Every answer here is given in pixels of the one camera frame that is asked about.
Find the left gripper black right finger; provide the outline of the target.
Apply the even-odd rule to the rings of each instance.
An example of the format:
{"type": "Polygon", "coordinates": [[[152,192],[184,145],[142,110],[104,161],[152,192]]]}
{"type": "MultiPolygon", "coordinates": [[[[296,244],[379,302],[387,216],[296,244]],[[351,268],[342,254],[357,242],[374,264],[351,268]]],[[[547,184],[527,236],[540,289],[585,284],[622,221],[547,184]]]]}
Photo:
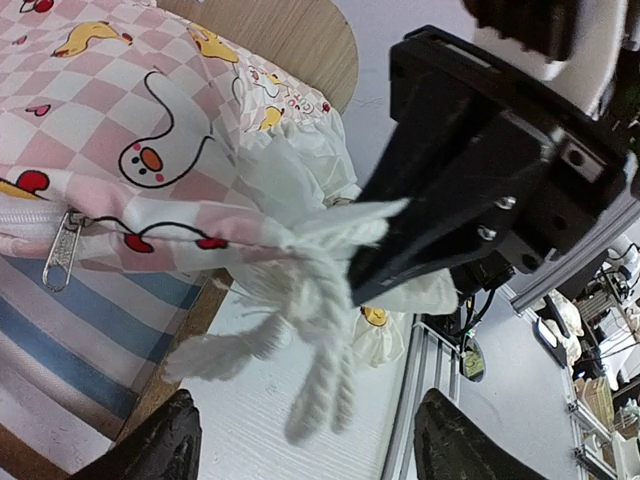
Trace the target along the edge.
{"type": "Polygon", "coordinates": [[[414,416],[420,480],[541,480],[542,475],[493,442],[452,401],[429,389],[414,416]]]}

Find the duck print ruffled bed cover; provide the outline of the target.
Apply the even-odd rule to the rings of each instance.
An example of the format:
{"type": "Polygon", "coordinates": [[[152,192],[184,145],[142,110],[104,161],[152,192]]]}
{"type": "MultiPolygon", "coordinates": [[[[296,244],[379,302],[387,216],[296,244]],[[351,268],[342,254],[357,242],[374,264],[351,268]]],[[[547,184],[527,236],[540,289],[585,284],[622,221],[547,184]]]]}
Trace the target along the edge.
{"type": "Polygon", "coordinates": [[[1,5],[1,332],[22,349],[104,341],[170,381],[228,380],[295,331],[314,354],[286,437],[343,431],[366,311],[449,314],[450,273],[370,300],[346,284],[405,200],[338,207],[355,184],[338,112],[314,88],[153,1],[1,5]],[[227,269],[267,316],[163,354],[133,284],[227,269]]]}

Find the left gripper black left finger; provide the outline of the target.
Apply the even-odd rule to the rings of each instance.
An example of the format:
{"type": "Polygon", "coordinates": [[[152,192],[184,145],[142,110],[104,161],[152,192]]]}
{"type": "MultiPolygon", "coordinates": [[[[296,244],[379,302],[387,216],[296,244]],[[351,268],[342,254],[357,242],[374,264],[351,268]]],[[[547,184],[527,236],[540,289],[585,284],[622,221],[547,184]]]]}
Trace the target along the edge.
{"type": "Polygon", "coordinates": [[[193,480],[202,429],[190,392],[176,391],[107,453],[82,468],[79,480],[193,480]]]}

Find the wooden pet bed frame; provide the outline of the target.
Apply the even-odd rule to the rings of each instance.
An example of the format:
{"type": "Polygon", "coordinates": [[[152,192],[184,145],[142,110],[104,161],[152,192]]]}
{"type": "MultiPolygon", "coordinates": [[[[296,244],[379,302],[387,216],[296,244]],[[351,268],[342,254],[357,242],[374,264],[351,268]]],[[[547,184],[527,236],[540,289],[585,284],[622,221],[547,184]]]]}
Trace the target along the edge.
{"type": "MultiPolygon", "coordinates": [[[[330,1],[167,1],[172,13],[210,27],[320,90],[344,110],[358,78],[356,40],[330,1]]],[[[203,332],[224,298],[204,280],[173,339],[203,332]]],[[[115,439],[69,412],[7,363],[1,351],[1,475],[64,479],[126,438],[175,391],[158,368],[115,439]]]]}

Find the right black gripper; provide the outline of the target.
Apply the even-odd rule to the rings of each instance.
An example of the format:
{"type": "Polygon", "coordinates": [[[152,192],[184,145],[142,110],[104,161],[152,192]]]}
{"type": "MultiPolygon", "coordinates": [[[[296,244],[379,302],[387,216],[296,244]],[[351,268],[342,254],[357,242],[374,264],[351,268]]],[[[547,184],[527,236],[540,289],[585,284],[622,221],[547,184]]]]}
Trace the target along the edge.
{"type": "Polygon", "coordinates": [[[433,26],[390,52],[395,130],[358,200],[404,199],[351,260],[366,304],[499,252],[522,269],[568,252],[623,192],[623,145],[559,94],[433,26]]]}

